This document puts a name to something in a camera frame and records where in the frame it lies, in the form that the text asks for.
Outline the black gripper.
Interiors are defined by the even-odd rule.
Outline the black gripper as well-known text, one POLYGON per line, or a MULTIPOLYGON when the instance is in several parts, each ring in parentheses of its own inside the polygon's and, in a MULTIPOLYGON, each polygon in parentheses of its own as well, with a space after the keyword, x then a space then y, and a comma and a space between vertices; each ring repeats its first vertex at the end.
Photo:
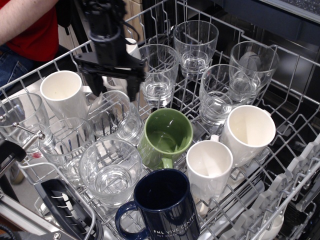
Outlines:
POLYGON ((75 56, 78 66, 92 93, 99 97, 105 92, 102 75, 126 79, 130 102, 136 100, 140 84, 145 80, 144 62, 127 52, 125 37, 121 34, 90 35, 95 51, 75 56))

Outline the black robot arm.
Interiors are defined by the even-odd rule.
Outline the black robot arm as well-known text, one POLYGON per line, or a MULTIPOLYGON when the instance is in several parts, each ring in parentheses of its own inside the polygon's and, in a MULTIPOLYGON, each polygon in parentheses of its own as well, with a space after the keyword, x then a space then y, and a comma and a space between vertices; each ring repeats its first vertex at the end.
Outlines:
POLYGON ((127 52, 124 1, 87 0, 84 4, 94 50, 74 57, 80 72, 96 96, 106 91, 102 76, 125 79, 127 95, 134 102, 145 80, 145 64, 127 52))

